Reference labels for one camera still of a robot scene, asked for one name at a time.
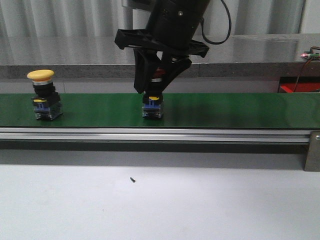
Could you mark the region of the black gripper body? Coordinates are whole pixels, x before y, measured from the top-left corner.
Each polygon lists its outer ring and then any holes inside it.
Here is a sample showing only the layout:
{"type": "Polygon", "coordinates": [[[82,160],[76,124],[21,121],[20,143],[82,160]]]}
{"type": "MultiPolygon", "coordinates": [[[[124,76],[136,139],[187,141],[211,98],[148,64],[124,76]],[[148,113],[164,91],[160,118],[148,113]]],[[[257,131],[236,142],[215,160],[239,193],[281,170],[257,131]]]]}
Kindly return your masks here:
{"type": "Polygon", "coordinates": [[[185,9],[155,9],[145,29],[119,29],[114,42],[122,50],[142,48],[177,56],[205,57],[209,47],[192,39],[200,18],[196,12],[185,9]]]}

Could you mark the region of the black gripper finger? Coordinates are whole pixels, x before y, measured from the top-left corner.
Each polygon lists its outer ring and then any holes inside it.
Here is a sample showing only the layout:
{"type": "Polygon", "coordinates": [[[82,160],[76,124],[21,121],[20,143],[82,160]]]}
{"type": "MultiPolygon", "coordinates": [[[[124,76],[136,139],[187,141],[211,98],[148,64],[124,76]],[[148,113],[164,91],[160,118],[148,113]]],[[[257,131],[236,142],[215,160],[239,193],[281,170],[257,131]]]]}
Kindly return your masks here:
{"type": "Polygon", "coordinates": [[[156,51],[147,51],[146,59],[146,94],[153,97],[160,96],[165,88],[192,63],[188,55],[164,53],[160,59],[156,51]]]}
{"type": "Polygon", "coordinates": [[[161,60],[157,56],[156,50],[146,48],[134,48],[135,77],[134,88],[141,94],[162,94],[160,86],[151,83],[154,73],[160,66],[161,60]]]}

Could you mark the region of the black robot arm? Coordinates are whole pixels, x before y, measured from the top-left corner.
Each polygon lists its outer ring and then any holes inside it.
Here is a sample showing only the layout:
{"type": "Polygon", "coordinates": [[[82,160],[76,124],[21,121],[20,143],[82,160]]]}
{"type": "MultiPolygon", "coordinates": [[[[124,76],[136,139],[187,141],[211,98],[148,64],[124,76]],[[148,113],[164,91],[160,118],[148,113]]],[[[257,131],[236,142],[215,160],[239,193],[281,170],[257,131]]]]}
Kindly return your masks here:
{"type": "Polygon", "coordinates": [[[115,44],[133,48],[138,93],[161,95],[191,66],[191,55],[206,56],[209,47],[193,36],[208,5],[207,0],[157,0],[146,28],[117,31],[115,44]]]}

